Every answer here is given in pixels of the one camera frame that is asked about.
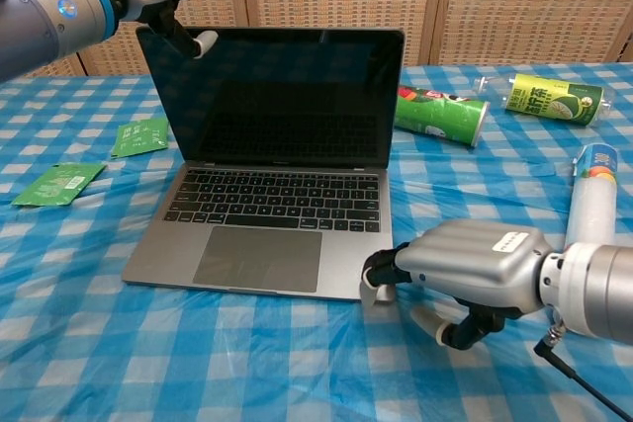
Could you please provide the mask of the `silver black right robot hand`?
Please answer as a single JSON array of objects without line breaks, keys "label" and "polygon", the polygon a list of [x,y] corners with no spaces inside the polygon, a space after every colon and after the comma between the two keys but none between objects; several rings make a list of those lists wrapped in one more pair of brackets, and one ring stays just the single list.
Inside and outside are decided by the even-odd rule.
[{"label": "silver black right robot hand", "polygon": [[502,331],[508,319],[543,308],[540,273],[552,252],[543,232],[533,226],[449,219],[368,257],[360,297],[365,306],[372,306],[379,290],[402,283],[453,297],[468,308],[459,323],[428,307],[417,307],[410,315],[438,345],[464,351]]}]

